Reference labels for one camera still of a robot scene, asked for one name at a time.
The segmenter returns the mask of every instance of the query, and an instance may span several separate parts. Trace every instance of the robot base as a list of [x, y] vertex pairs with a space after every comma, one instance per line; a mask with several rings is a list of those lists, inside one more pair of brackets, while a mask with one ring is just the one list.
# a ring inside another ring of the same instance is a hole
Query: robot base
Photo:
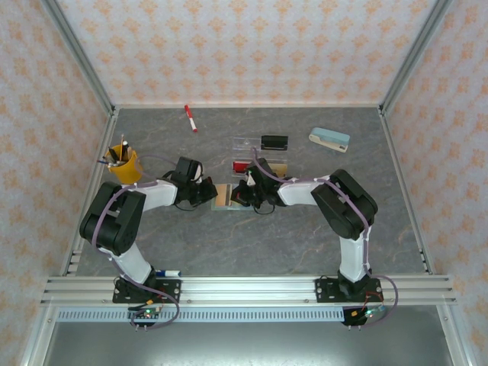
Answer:
[[[113, 303], [145, 303], [148, 300], [152, 300], [154, 303], [172, 303], [166, 297], [143, 290], [123, 278], [115, 278], [114, 284]], [[180, 302], [181, 280], [157, 278], [155, 285], [151, 288], [171, 295], [178, 303]]]
[[360, 281], [352, 283], [343, 278], [340, 272], [338, 278], [322, 276], [315, 280], [315, 295], [317, 303], [383, 302], [380, 280], [365, 275]]

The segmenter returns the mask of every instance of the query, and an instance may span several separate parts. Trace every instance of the metal floor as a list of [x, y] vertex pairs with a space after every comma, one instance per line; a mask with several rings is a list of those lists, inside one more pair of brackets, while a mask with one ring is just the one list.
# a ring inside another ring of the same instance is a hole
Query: metal floor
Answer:
[[449, 366], [435, 307], [400, 307], [384, 323], [58, 323], [45, 366]]
[[[237, 183], [231, 176], [232, 138], [263, 134], [289, 136], [288, 174], [318, 177], [346, 169], [376, 200], [370, 263], [376, 273], [424, 272], [380, 118], [375, 108], [200, 108], [192, 109], [198, 133], [185, 110], [122, 109], [112, 145], [124, 133], [141, 156], [164, 154], [204, 164], [214, 183]], [[348, 151], [311, 143], [312, 128], [351, 136]], [[144, 169], [162, 176], [171, 167], [144, 159]], [[102, 180], [114, 179], [104, 173]], [[159, 207], [144, 213], [137, 245], [159, 269], [183, 275], [333, 274], [340, 263], [339, 238], [312, 206], [278, 207], [268, 216], [249, 211], [193, 212]], [[115, 275], [111, 264], [85, 245], [77, 275]]]

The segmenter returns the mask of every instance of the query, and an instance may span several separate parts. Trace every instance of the yellow pen holder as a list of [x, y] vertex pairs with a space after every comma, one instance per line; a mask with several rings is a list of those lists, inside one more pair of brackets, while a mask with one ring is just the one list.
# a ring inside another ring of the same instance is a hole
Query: yellow pen holder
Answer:
[[[121, 147], [122, 147], [121, 145], [116, 145], [112, 147], [113, 151], [115, 151], [117, 156], [120, 156]], [[122, 183], [123, 185], [131, 185], [136, 181], [139, 181], [143, 177], [143, 175], [136, 170], [136, 160], [137, 160], [136, 151], [132, 150], [132, 154], [128, 162], [126, 162], [121, 166], [109, 167], [108, 171], [110, 173], [114, 173], [117, 176], [119, 182]], [[140, 171], [143, 170], [143, 167], [141, 166], [140, 162], [137, 162], [137, 168], [139, 168]]]

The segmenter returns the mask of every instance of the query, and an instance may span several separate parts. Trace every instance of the tabletop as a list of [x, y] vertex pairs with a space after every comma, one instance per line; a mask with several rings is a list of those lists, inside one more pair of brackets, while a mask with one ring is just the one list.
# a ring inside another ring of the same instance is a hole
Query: tabletop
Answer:
[[[215, 184], [232, 177], [233, 137], [287, 135], [288, 172], [321, 177], [344, 169], [376, 200], [370, 264], [375, 273], [424, 272], [400, 183], [375, 108], [192, 108], [198, 132], [179, 109], [122, 109], [112, 145], [123, 133], [138, 155], [186, 156], [203, 163]], [[322, 127], [351, 136], [346, 153], [312, 143]], [[171, 169], [146, 158], [144, 170], [160, 177]], [[102, 180], [115, 177], [105, 172]], [[157, 269], [183, 275], [335, 274], [339, 238], [315, 206], [277, 207], [270, 215], [253, 211], [195, 211], [158, 207], [144, 213], [136, 243]], [[77, 275], [115, 275], [111, 263], [85, 245]]]

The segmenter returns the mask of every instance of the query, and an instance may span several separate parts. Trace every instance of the vent grille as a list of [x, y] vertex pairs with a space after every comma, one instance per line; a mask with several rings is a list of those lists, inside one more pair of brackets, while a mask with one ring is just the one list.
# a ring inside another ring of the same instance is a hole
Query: vent grille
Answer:
[[[166, 321], [175, 314], [174, 308], [164, 310], [153, 318], [138, 322]], [[103, 307], [69, 307], [58, 313], [61, 323], [121, 323], [131, 314], [125, 309]], [[183, 308], [177, 322], [181, 323], [293, 323], [344, 321], [341, 307], [277, 307], [277, 308]]]

